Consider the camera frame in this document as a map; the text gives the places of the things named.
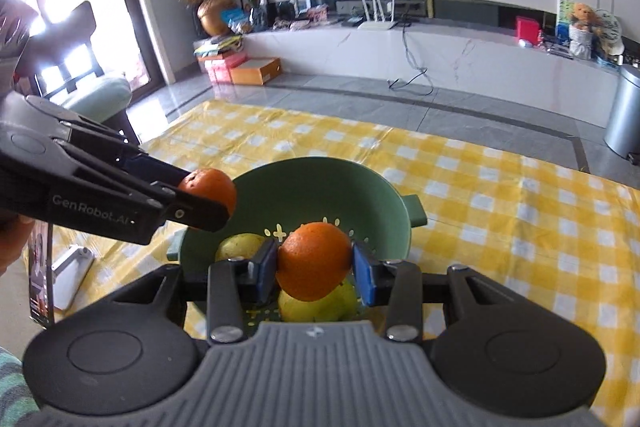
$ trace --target chair leg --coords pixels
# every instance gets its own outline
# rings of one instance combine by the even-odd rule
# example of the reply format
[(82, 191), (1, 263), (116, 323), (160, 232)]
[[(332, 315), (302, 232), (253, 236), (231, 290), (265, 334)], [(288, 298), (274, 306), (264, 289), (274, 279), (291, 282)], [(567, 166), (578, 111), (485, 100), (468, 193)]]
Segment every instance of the chair leg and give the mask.
[(125, 138), (129, 140), (130, 144), (136, 146), (140, 145), (140, 140), (138, 140), (138, 136), (131, 126), (126, 110), (123, 109), (119, 113), (114, 114), (109, 120), (103, 122), (103, 124), (113, 130), (123, 133)]

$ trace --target pink box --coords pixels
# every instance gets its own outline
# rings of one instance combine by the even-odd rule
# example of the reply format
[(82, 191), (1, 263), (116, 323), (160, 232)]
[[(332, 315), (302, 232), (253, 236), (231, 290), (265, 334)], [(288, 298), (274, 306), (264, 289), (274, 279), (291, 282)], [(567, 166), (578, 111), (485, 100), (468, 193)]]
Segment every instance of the pink box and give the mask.
[(540, 42), (540, 24), (526, 17), (516, 17), (516, 39), (526, 40), (534, 46)]
[(212, 84), (217, 82), (231, 83), (231, 69), (238, 67), (247, 61), (246, 52), (230, 52), (220, 57), (207, 59), (204, 67), (209, 73), (209, 80)]

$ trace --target silver trash can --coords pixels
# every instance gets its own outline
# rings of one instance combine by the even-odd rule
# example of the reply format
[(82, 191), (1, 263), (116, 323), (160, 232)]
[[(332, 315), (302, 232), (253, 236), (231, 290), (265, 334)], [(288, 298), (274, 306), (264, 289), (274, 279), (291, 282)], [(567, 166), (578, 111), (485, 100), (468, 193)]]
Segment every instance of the silver trash can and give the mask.
[(640, 152), (640, 70), (629, 64), (620, 69), (604, 142), (624, 159)]

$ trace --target table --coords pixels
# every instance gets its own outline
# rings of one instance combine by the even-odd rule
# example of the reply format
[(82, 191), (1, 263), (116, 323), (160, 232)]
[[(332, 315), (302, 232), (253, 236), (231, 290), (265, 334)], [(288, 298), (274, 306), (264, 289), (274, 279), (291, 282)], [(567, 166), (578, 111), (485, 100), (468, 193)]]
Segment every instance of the table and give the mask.
[[(410, 260), (444, 273), (463, 263), (591, 332), (607, 355), (593, 406), (610, 425), (640, 421), (640, 192), (591, 174), (458, 140), (274, 108), (206, 102), (146, 143), (149, 154), (189, 171), (231, 177), (267, 162), (328, 155), (379, 172), (418, 194), (429, 223), (414, 229)], [(286, 187), (273, 187), (286, 190)], [(69, 312), (166, 262), (181, 226), (150, 245), (55, 229), (54, 255), (79, 243), (97, 252)], [(444, 328), (437, 307), (425, 331)], [(186, 330), (204, 334), (189, 309)]]

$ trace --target human hand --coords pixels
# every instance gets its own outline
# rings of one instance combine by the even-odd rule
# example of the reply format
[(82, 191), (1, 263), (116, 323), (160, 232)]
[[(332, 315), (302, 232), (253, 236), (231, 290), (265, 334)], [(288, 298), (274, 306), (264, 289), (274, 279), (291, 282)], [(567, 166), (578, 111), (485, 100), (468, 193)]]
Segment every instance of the human hand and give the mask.
[(19, 216), (0, 229), (0, 276), (20, 257), (32, 228), (31, 217)]

